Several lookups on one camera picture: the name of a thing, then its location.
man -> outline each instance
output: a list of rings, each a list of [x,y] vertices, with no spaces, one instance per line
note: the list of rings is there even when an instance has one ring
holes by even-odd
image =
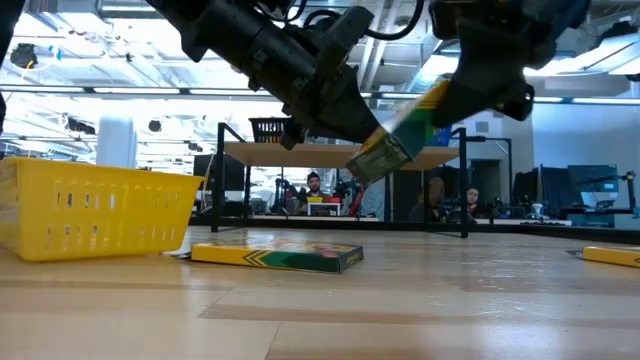
[[[315,171],[312,171],[311,174],[307,176],[307,186],[309,187],[309,192],[307,192],[307,196],[325,196],[322,191],[320,191],[320,175],[318,175]]]
[[[307,175],[307,186],[309,187],[309,191],[307,191],[307,197],[328,197],[329,195],[320,191],[320,175],[315,171],[312,171],[309,175]],[[328,209],[319,208],[317,211],[314,210],[316,215],[329,215]],[[307,215],[307,204],[302,203],[298,207],[299,215]]]
[[[474,219],[482,218],[485,213],[484,207],[478,204],[478,197],[480,197],[478,189],[470,187],[467,190],[467,211]]]

ceiling light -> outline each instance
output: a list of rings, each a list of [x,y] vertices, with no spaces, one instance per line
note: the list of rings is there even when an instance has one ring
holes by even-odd
[[[640,105],[640,99],[575,98],[572,103],[585,105]]]
[[[102,11],[155,12],[151,6],[103,6]]]
[[[218,95],[218,96],[273,96],[266,90],[253,91],[249,89],[191,89],[193,95]]]
[[[458,58],[456,57],[431,55],[422,66],[421,76],[423,81],[431,81],[433,75],[453,73],[457,67]]]
[[[0,85],[0,91],[15,92],[53,92],[53,93],[78,93],[84,92],[84,88],[74,86],[31,86],[31,85]]]
[[[417,99],[419,96],[420,94],[401,94],[401,93],[380,95],[380,97],[383,99],[394,99],[394,100],[413,100],[413,99]]]
[[[544,96],[536,96],[534,98],[534,102],[538,104],[556,104],[564,101],[563,98],[560,97],[544,97]]]
[[[168,88],[94,88],[99,94],[180,94],[180,89]]]

ceiling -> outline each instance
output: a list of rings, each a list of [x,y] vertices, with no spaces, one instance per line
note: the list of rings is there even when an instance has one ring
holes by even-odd
[[[376,16],[372,28],[380,32],[397,31],[396,24],[408,19],[415,8],[415,1],[309,0],[306,12],[320,8],[344,11],[354,4],[366,7]],[[625,16],[635,19],[639,6],[638,1],[595,0],[587,23],[563,34],[558,53],[569,59],[579,57],[613,22]],[[38,64],[25,71],[7,59],[0,71],[0,84],[247,88],[246,77],[212,52],[198,64],[189,60],[182,52],[179,33],[142,0],[32,0],[26,9],[15,28],[11,48],[19,43],[37,45]],[[458,52],[455,43],[442,43],[431,35],[425,9],[409,36],[389,43],[363,38],[347,61],[361,68],[358,80],[363,92],[420,92],[435,76],[450,71],[451,67],[455,69]],[[600,73],[609,71],[611,69],[602,69]],[[626,91],[624,84],[628,85],[620,82],[620,76],[607,75],[606,80],[600,77],[591,82],[585,82],[588,77],[583,76],[581,81],[572,82],[566,76],[558,79],[557,76],[546,76],[548,74],[557,75],[544,71],[531,73],[536,77],[532,82],[537,84],[539,94],[548,91],[553,95],[547,96],[560,96],[553,92],[556,86],[565,92],[592,89],[588,94],[581,93],[582,96],[614,96]],[[248,118],[282,115],[281,104],[269,101],[234,102],[197,97],[163,100],[138,98],[135,94],[74,97],[72,94],[54,96],[21,92],[4,93],[4,97],[9,98],[5,138],[55,139],[55,142],[4,141],[6,150],[94,161],[95,137],[68,130],[65,127],[67,119],[77,119],[99,131],[99,118],[104,109],[126,108],[133,114],[139,129],[140,165],[180,173],[192,170],[194,152],[188,149],[185,141],[197,143],[205,153],[211,152],[215,149],[219,122],[230,124],[247,140],[252,140]],[[150,120],[162,121],[163,131],[149,131]],[[78,137],[86,141],[74,140]]]

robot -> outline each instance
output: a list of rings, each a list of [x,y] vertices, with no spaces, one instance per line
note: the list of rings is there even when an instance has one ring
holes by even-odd
[[[357,69],[345,62],[363,36],[397,40],[419,21],[424,1],[396,34],[369,30],[373,14],[354,6],[343,14],[318,10],[298,27],[307,0],[288,18],[295,0],[147,0],[181,34],[184,52],[195,62],[212,50],[249,78],[249,88],[264,88],[284,103],[291,116],[281,143],[287,149],[307,134],[362,143],[378,122],[358,91]],[[24,0],[0,6],[3,24],[15,24]],[[485,109],[516,120],[527,118],[533,87],[524,67],[539,69],[555,55],[556,40],[584,21],[590,0],[433,0],[429,14],[434,34],[459,39],[461,57],[433,123],[447,127]],[[282,28],[274,22],[283,22]],[[0,29],[6,53],[12,25]],[[0,101],[0,114],[4,102]]]

wooden table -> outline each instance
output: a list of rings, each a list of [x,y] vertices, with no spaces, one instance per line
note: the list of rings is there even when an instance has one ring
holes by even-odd
[[[224,144],[224,151],[247,166],[311,167],[344,169],[360,145],[298,144],[288,151],[280,144],[238,143]],[[416,161],[403,170],[431,170],[458,157],[457,148],[425,147]]]
[[[185,242],[362,245],[343,275],[0,248],[0,359],[640,359],[640,269],[518,234],[191,228]]]

